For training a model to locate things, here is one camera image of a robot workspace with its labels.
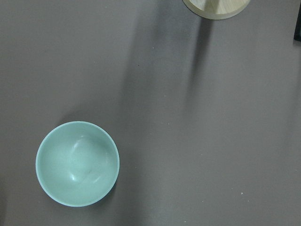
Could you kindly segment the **black frame object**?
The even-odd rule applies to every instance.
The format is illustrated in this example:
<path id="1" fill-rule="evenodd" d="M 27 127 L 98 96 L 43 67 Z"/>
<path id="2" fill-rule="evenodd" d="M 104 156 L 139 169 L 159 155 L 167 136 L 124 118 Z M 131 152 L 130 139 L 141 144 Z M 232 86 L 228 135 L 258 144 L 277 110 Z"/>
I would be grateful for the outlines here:
<path id="1" fill-rule="evenodd" d="M 294 32 L 294 38 L 295 41 L 301 42 L 301 22 L 298 21 L 296 23 L 295 32 Z"/>

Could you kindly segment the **green bowl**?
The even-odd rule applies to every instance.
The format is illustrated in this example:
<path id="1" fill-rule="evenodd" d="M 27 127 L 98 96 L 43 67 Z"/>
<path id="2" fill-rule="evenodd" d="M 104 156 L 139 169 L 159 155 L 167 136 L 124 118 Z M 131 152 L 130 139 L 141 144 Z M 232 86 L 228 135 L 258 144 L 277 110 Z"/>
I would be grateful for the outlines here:
<path id="1" fill-rule="evenodd" d="M 119 153 L 99 126 L 71 121 L 57 126 L 42 140 L 36 155 L 37 179 L 54 201 L 85 207 L 104 198 L 119 174 Z"/>

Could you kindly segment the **wooden mug tree stand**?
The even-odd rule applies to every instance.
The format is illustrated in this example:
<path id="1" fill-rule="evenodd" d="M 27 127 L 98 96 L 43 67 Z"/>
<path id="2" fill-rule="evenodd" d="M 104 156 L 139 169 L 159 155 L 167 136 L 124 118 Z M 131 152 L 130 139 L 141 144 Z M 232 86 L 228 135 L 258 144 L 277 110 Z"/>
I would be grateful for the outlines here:
<path id="1" fill-rule="evenodd" d="M 223 20 L 236 16 L 250 3 L 250 0 L 183 0 L 184 4 L 200 17 Z"/>

